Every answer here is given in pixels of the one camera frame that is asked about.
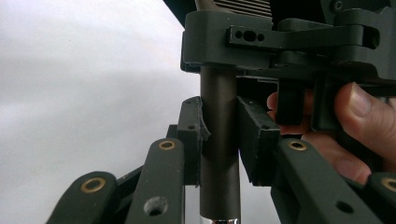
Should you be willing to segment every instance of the brass insert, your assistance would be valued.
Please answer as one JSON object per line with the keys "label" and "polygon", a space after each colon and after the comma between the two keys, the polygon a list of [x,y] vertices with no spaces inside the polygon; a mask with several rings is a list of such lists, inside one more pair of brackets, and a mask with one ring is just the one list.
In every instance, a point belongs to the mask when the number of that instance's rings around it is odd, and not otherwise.
{"label": "brass insert", "polygon": [[85,181],[81,185],[81,191],[84,193],[94,193],[105,186],[106,180],[102,177],[94,177]]}
{"label": "brass insert", "polygon": [[388,190],[396,193],[396,179],[384,177],[381,179],[381,184]]}
{"label": "brass insert", "polygon": [[289,147],[291,147],[294,150],[298,150],[298,151],[306,150],[306,145],[301,142],[297,142],[297,141],[289,142]]}
{"label": "brass insert", "polygon": [[163,141],[159,144],[160,149],[171,150],[176,147],[176,143],[173,141]]}

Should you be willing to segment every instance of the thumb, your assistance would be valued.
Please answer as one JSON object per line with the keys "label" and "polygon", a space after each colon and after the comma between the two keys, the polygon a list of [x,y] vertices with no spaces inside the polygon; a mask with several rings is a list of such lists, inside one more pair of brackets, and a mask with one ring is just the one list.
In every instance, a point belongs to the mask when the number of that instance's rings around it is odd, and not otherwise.
{"label": "thumb", "polygon": [[396,111],[392,107],[349,83],[337,93],[334,110],[346,133],[396,165]]}

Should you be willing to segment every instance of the screw hole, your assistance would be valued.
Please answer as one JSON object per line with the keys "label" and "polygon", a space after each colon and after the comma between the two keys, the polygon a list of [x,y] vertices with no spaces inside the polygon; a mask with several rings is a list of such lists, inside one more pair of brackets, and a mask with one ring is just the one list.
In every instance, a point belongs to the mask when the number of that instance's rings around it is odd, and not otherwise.
{"label": "screw hole", "polygon": [[384,177],[381,183],[385,188],[396,193],[396,179]]}
{"label": "screw hole", "polygon": [[338,12],[343,8],[343,2],[342,1],[334,1],[332,4],[332,11]]}
{"label": "screw hole", "polygon": [[348,213],[348,214],[352,214],[353,213],[353,208],[344,202],[337,202],[337,204],[335,205],[339,210],[341,210],[342,212]]}
{"label": "screw hole", "polygon": [[238,38],[238,39],[242,38],[242,32],[237,31],[237,32],[235,33],[235,37]]}
{"label": "screw hole", "polygon": [[149,217],[164,214],[168,209],[168,201],[164,197],[153,197],[146,201],[143,210]]}
{"label": "screw hole", "polygon": [[260,41],[260,42],[262,42],[262,41],[264,40],[264,35],[259,34],[259,35],[257,36],[257,40]]}
{"label": "screw hole", "polygon": [[289,142],[289,147],[298,151],[306,150],[306,145],[300,142]]}
{"label": "screw hole", "polygon": [[255,32],[253,32],[253,31],[245,31],[244,32],[244,39],[247,42],[254,42],[256,40],[256,38],[257,38],[257,35]]}
{"label": "screw hole", "polygon": [[94,177],[85,181],[81,185],[81,191],[84,193],[94,193],[105,186],[106,180],[102,177]]}
{"label": "screw hole", "polygon": [[176,147],[176,144],[172,141],[163,141],[160,143],[160,149],[163,150],[170,150],[174,149]]}

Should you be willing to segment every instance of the metal rod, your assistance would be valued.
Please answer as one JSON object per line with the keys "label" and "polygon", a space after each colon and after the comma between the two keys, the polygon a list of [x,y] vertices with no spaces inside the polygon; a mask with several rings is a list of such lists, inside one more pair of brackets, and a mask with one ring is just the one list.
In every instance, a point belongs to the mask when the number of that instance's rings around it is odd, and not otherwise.
{"label": "metal rod", "polygon": [[239,219],[230,220],[212,220],[201,217],[201,224],[240,224]]}
{"label": "metal rod", "polygon": [[201,216],[240,220],[235,71],[201,67],[201,97],[211,132],[201,158]]}

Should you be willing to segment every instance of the finger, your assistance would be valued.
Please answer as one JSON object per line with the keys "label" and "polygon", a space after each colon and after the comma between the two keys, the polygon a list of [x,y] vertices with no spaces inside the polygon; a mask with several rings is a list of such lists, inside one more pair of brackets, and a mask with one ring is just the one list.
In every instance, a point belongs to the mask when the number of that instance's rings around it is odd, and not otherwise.
{"label": "finger", "polygon": [[370,168],[325,133],[306,133],[303,140],[314,146],[324,159],[340,174],[364,184]]}
{"label": "finger", "polygon": [[395,165],[396,111],[390,105],[349,83],[337,93],[334,110],[346,133]]}
{"label": "finger", "polygon": [[[268,111],[268,115],[275,120],[276,112]],[[300,125],[279,125],[281,134],[303,134],[311,131],[311,119],[308,116],[303,117]]]}
{"label": "finger", "polygon": [[393,109],[396,110],[396,98],[390,98],[389,105],[390,105],[390,107],[392,107]]}
{"label": "finger", "polygon": [[[312,114],[312,104],[314,102],[314,94],[312,90],[305,90],[304,93],[304,115]],[[267,98],[267,106],[271,110],[276,110],[277,92],[272,93]]]}

